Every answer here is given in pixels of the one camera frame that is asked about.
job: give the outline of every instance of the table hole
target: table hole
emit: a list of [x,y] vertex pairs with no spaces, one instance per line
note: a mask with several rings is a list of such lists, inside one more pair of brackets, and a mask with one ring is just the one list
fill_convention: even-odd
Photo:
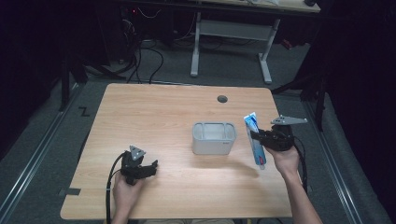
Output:
[[227,96],[225,96],[225,95],[220,95],[220,96],[218,96],[218,101],[220,102],[220,103],[227,103],[227,101],[228,101],[228,98],[227,98]]

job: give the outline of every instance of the human hand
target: human hand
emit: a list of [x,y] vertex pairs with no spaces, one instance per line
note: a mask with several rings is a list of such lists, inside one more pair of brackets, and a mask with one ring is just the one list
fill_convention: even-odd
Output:
[[295,147],[287,151],[275,151],[266,147],[267,151],[274,157],[276,169],[285,177],[298,176],[297,169],[299,155]]
[[136,181],[135,185],[126,183],[126,178],[120,173],[115,175],[113,196],[116,204],[116,213],[112,223],[127,223],[129,214],[137,202],[140,190],[144,185],[144,179]]

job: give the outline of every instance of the wooden table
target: wooden table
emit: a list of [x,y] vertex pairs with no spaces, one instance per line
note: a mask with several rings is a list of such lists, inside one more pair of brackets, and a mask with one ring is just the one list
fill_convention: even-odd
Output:
[[[228,102],[218,102],[219,95]],[[106,218],[108,174],[130,145],[147,152],[142,165],[159,161],[131,218],[291,217],[286,186],[272,156],[265,152],[265,170],[254,162],[243,121],[251,112],[257,113],[260,128],[270,129],[278,114],[268,89],[108,85],[70,185],[81,189],[80,194],[66,196],[62,218]],[[191,131],[197,121],[234,124],[237,137],[229,155],[192,153]]]

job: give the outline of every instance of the blue toothpaste tube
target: blue toothpaste tube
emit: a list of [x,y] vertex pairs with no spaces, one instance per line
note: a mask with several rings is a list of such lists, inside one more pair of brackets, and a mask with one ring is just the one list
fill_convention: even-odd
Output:
[[256,165],[260,166],[260,169],[265,169],[265,163],[267,163],[267,159],[265,159],[263,146],[260,144],[258,140],[252,139],[250,136],[250,131],[255,133],[259,132],[259,127],[257,125],[256,113],[253,112],[244,117],[245,123],[247,125],[247,136],[250,141],[251,149],[253,151],[254,161]]

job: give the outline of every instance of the wire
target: wire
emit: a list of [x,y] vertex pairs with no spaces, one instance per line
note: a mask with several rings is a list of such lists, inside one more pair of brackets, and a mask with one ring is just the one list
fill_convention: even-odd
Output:
[[148,19],[154,19],[154,18],[156,18],[157,15],[158,15],[158,13],[162,11],[162,10],[160,9],[160,10],[157,11],[157,13],[155,13],[154,16],[147,16],[147,15],[145,15],[145,13],[143,13],[143,11],[140,9],[140,7],[139,7],[138,9],[139,9],[140,13],[142,13],[142,15],[143,15],[144,17],[148,18]]
[[149,77],[148,84],[151,84],[152,78],[158,72],[158,70],[160,70],[160,68],[163,66],[163,55],[159,51],[157,51],[155,49],[146,49],[146,50],[154,51],[154,52],[158,53],[161,56],[161,64],[158,66],[158,68]]
[[194,26],[194,22],[195,22],[196,16],[197,16],[197,14],[194,13],[194,17],[192,18],[192,22],[191,22],[191,26],[190,26],[189,31],[188,31],[183,37],[181,37],[181,38],[179,38],[179,39],[175,39],[176,41],[177,41],[177,40],[183,40],[183,39],[185,39],[185,38],[189,38],[189,37],[191,37],[191,36],[194,36],[194,35],[189,35],[189,34],[191,33],[192,27]]
[[304,155],[304,158],[305,158],[305,146],[304,146],[304,144],[303,144],[303,141],[301,141],[301,139],[298,138],[298,137],[296,137],[296,136],[294,136],[294,138],[297,139],[297,140],[299,141],[299,143],[301,144],[301,146],[302,146],[302,148],[303,148],[303,155]]
[[124,79],[124,77],[120,77],[118,75],[132,69],[135,66],[136,57],[134,56],[134,51],[135,51],[135,49],[138,48],[138,46],[137,46],[138,44],[140,44],[140,43],[138,41],[136,41],[136,44],[132,44],[131,46],[128,47],[127,52],[128,52],[128,54],[131,53],[131,55],[132,55],[131,59],[130,59],[129,63],[125,67],[121,68],[120,70],[112,72],[112,71],[107,70],[106,68],[104,68],[103,66],[101,66],[99,64],[88,63],[92,68],[85,66],[85,71],[94,75],[94,76],[98,76],[98,77],[107,75],[110,77]]
[[111,167],[110,174],[108,175],[108,180],[107,180],[107,185],[106,185],[106,223],[111,224],[111,218],[110,218],[110,191],[111,191],[111,178],[113,175],[114,168],[116,167],[117,162],[123,157],[125,152],[120,154],[116,160],[113,163],[113,166]]
[[125,77],[118,76],[118,74],[115,74],[115,73],[111,72],[110,70],[104,68],[99,63],[91,62],[90,60],[84,58],[81,55],[75,54],[74,56],[76,56],[76,58],[78,58],[82,63],[89,64],[92,68],[94,68],[95,70],[103,73],[104,75],[107,75],[107,76],[115,78],[115,79],[125,79]]
[[294,146],[296,147],[297,153],[300,156],[300,162],[301,162],[301,166],[303,168],[303,188],[305,190],[305,193],[308,193],[308,184],[307,184],[307,182],[308,182],[308,173],[306,171],[305,156],[303,156],[301,150],[297,147],[297,145],[294,144]]
[[117,172],[119,172],[119,171],[121,171],[121,169],[119,169],[119,170],[117,170],[116,172],[114,172],[113,175],[111,175],[111,178],[113,178],[113,176],[114,176]]
[[204,43],[203,43],[204,41],[200,41],[200,47],[201,47],[202,49],[214,50],[214,49],[220,48],[220,47],[223,45],[222,39],[218,40],[217,38],[212,37],[212,38],[207,38],[206,40],[217,40],[217,41],[219,42],[219,44],[218,44],[217,46],[215,46],[214,48],[206,48],[206,47],[203,45],[203,44],[204,44]]
[[[179,45],[181,47],[188,47],[188,46],[194,45],[195,42],[193,40],[192,41],[188,40],[189,38],[192,38],[192,37],[194,37],[194,35],[188,36],[188,37],[186,37],[184,39],[179,39],[177,41],[174,41],[174,44]],[[180,43],[177,43],[177,42],[188,42],[189,44],[180,44]]]
[[254,43],[259,42],[258,40],[249,39],[249,40],[244,40],[245,42],[243,42],[243,43],[238,43],[235,40],[238,40],[238,39],[235,39],[235,38],[223,38],[224,43],[230,44],[230,45],[236,45],[236,46],[245,46],[245,45],[254,44]]
[[126,39],[126,43],[127,43],[127,45],[129,44],[129,38],[128,38],[128,35],[126,34],[126,33],[124,33],[124,36],[125,36],[125,39]]
[[130,21],[125,20],[125,19],[123,19],[123,21],[126,21],[129,24],[129,29],[131,29],[131,26],[134,27],[134,25]]
[[[259,218],[256,221],[256,224],[260,224],[260,222],[263,220],[263,218]],[[280,220],[280,218],[276,217],[275,218],[276,221],[278,221],[280,224],[283,224],[282,220]]]
[[132,77],[134,76],[134,74],[136,74],[137,83],[139,83],[139,84],[142,83],[141,80],[140,80],[139,74],[138,74],[138,69],[139,69],[139,67],[140,67],[140,62],[142,61],[141,45],[142,45],[142,42],[140,42],[139,47],[138,47],[138,50],[139,50],[139,51],[138,51],[138,52],[139,52],[139,61],[137,62],[137,65],[136,65],[134,71],[133,71],[132,74],[129,76],[129,78],[128,78],[128,80],[126,81],[126,83],[129,83],[129,82],[131,81],[131,79],[132,79]]

